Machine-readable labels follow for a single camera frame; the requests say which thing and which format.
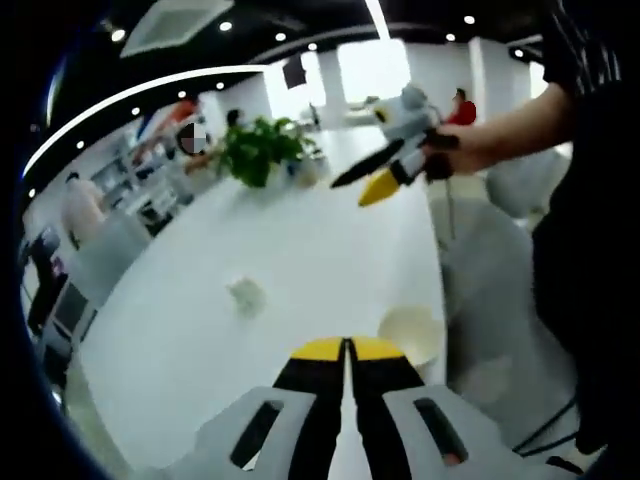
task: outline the person in white shirt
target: person in white shirt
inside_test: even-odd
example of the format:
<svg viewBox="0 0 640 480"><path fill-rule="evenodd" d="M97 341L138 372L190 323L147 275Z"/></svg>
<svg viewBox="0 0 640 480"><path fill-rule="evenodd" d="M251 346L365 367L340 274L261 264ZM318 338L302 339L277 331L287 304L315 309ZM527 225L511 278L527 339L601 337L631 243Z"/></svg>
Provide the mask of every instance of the person in white shirt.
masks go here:
<svg viewBox="0 0 640 480"><path fill-rule="evenodd" d="M71 172L62 205L62 225L71 243L78 248L90 240L106 219L103 193L91 180L81 180Z"/></svg>

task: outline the green leaves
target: green leaves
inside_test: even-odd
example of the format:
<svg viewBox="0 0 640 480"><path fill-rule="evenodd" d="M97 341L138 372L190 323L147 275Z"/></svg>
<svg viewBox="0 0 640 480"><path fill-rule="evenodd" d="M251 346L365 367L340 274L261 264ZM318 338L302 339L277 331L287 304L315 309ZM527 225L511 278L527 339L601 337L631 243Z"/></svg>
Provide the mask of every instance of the green leaves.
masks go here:
<svg viewBox="0 0 640 480"><path fill-rule="evenodd" d="M246 185L264 187L272 163L301 161L304 147L316 145L295 128L286 128L291 124L293 121L289 118L270 123L264 117L259 117L250 127L229 128L220 161Z"/></svg>

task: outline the white table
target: white table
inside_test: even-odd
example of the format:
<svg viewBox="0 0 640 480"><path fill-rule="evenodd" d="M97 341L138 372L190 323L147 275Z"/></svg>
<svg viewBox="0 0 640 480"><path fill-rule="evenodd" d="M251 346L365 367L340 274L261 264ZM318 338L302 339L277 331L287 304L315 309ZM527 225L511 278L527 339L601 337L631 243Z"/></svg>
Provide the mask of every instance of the white table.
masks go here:
<svg viewBox="0 0 640 480"><path fill-rule="evenodd" d="M334 175L385 145L375 127L316 138ZM414 185L361 209L362 187L332 191L323 182L273 194L225 180L126 272L80 355L97 409L134 468L180 458L205 421L252 387L271 385L310 340L376 336L399 304L427 305L444 322L424 191ZM266 292L253 319L237 315L226 289L241 276ZM429 383L444 382L445 357L443 350L431 365ZM344 418L332 478L367 469L355 417Z"/></svg>

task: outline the person in red shirt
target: person in red shirt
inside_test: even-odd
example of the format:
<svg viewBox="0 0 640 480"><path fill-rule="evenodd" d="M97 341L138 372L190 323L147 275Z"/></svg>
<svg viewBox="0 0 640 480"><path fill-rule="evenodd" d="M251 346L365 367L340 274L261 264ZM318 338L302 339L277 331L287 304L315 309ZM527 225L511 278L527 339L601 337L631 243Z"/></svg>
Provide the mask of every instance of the person in red shirt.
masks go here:
<svg viewBox="0 0 640 480"><path fill-rule="evenodd" d="M456 89L453 97L453 112L444 123L454 125L471 125L476 121L476 106L467 100L467 92L462 88Z"/></svg>

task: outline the air vent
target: air vent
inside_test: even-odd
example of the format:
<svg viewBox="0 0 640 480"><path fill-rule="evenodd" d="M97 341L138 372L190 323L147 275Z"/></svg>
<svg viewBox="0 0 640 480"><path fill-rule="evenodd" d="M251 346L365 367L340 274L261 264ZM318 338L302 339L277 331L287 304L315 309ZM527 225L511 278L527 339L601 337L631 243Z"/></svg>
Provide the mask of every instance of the air vent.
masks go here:
<svg viewBox="0 0 640 480"><path fill-rule="evenodd" d="M184 45L232 6L231 0L159 0L129 34L120 57Z"/></svg>

